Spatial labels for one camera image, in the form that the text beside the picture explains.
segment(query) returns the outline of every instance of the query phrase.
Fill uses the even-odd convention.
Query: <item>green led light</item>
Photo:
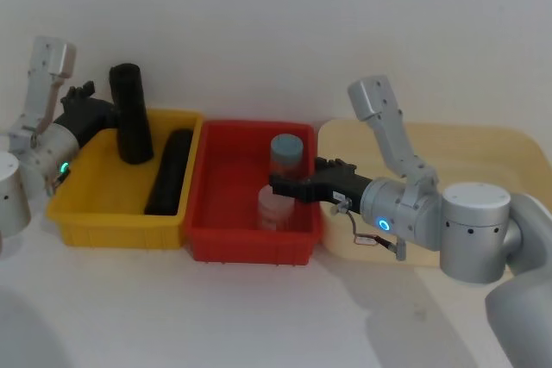
[[[63,174],[69,168],[69,163],[63,163],[60,167],[60,173]]]

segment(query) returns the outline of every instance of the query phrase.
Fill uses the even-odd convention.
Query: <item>white wall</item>
[[[133,61],[150,105],[313,122],[386,73],[407,119],[513,126],[552,156],[551,0],[0,0],[0,128],[36,34],[74,42],[72,84],[105,97]]]

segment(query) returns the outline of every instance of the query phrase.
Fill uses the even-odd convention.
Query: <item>beige tray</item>
[[[552,170],[541,148],[527,135],[507,128],[446,124],[410,123],[406,129],[415,151],[437,169],[440,190],[461,181],[481,181],[529,193],[552,209]],[[397,178],[386,169],[372,130],[362,122],[326,122],[318,133],[318,155],[355,164],[357,173],[369,178]],[[333,254],[380,263],[438,266],[438,253],[412,244],[407,247],[405,262],[396,262],[381,246],[356,245],[350,220],[345,215],[331,215],[329,207],[322,203],[323,244]],[[354,217],[360,233],[389,237],[358,215]]]

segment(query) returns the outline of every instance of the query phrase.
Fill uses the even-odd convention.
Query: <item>white table surface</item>
[[[0,366],[510,367],[485,295],[437,269],[76,249],[35,215],[0,255]]]

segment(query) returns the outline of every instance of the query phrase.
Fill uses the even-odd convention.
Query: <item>jar lid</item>
[[[303,142],[296,135],[276,135],[270,142],[270,157],[281,165],[299,164],[303,158]]]

